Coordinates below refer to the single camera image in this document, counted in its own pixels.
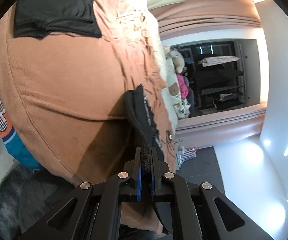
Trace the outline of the black knit floral-trim top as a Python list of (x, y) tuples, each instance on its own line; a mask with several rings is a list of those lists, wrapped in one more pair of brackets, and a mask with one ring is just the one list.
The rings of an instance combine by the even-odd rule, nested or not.
[(132, 160), (137, 148), (141, 152), (140, 165), (135, 168), (138, 176), (135, 182), (137, 202), (122, 205), (121, 223), (133, 229), (147, 230), (155, 239), (161, 238), (169, 233), (160, 220), (170, 214), (170, 207), (168, 204), (157, 206), (152, 202), (155, 181), (151, 169), (152, 148), (156, 149), (158, 160), (164, 160), (161, 139), (142, 85), (124, 94), (124, 104), (130, 124), (130, 142), (124, 152), (124, 160)]

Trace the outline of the pink clothing pile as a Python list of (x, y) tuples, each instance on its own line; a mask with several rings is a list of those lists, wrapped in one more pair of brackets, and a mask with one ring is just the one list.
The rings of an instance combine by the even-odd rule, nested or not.
[(185, 83), (185, 79), (184, 76), (177, 74), (177, 80), (178, 80), (178, 84), (179, 84), (179, 89), (180, 89), (180, 93), (181, 93), (181, 98), (185, 99), (189, 93), (188, 87)]

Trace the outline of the striped gift bag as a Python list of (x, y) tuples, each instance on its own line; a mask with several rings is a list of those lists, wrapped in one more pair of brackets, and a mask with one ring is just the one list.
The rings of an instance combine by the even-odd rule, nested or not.
[(177, 155), (179, 156), (179, 159), (182, 161), (187, 161), (187, 160), (196, 158), (197, 151), (198, 151), (198, 148), (195, 148), (195, 147), (191, 147), (191, 148), (185, 148), (184, 146), (177, 147)]

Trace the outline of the grey fluffy rug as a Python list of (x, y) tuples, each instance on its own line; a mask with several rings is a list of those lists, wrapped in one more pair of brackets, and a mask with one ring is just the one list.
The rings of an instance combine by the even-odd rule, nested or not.
[(17, 164), (0, 185), (0, 235), (17, 239), (75, 187), (48, 170)]

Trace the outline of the pink curtain right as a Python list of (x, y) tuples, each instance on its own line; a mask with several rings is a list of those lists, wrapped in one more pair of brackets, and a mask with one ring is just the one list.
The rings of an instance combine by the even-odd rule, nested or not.
[(179, 120), (176, 139), (185, 147), (207, 148), (261, 133), (267, 103)]

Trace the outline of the pink curtain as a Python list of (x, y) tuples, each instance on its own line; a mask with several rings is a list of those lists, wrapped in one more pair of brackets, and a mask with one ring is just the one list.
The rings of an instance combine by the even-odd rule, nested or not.
[(267, 103), (179, 120), (176, 139), (185, 147), (207, 148), (261, 133)]
[(230, 28), (261, 28), (253, 0), (187, 0), (151, 10), (163, 39)]

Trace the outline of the orange bed blanket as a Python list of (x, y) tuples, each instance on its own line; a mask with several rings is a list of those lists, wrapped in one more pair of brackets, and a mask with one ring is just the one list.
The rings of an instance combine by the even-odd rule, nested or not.
[(175, 170), (158, 23), (146, 0), (94, 0), (100, 38), (14, 37), (16, 3), (0, 20), (0, 97), (36, 161), (75, 186), (121, 172), (130, 142), (124, 94), (142, 85), (163, 161)]

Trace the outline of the hanging floral garment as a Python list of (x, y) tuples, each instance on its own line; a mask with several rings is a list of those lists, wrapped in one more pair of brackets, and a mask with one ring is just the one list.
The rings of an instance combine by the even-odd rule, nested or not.
[(213, 57), (205, 57), (204, 59), (200, 60), (198, 64), (201, 64), (203, 67), (210, 67), (218, 64), (235, 62), (238, 60), (239, 58), (236, 56), (213, 56)]

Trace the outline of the beige plush toy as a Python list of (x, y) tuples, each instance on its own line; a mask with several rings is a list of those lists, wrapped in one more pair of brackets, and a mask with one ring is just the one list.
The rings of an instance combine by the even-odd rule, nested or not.
[(184, 66), (185, 66), (185, 61), (183, 56), (181, 55), (181, 53), (176, 50), (173, 49), (169, 52), (169, 55), (173, 61), (173, 65), (175, 67), (175, 70), (177, 72), (177, 74), (181, 74), (183, 72)]

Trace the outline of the pink curtain left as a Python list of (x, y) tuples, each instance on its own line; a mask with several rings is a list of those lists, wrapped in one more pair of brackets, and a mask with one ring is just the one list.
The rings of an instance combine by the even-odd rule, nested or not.
[(261, 28), (253, 0), (187, 0), (151, 10), (163, 39), (230, 28)]

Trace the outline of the folded black garment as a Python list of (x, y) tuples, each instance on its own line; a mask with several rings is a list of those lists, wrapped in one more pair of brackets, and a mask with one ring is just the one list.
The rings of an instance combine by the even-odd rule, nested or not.
[(18, 0), (13, 36), (42, 39), (52, 32), (100, 38), (94, 0)]

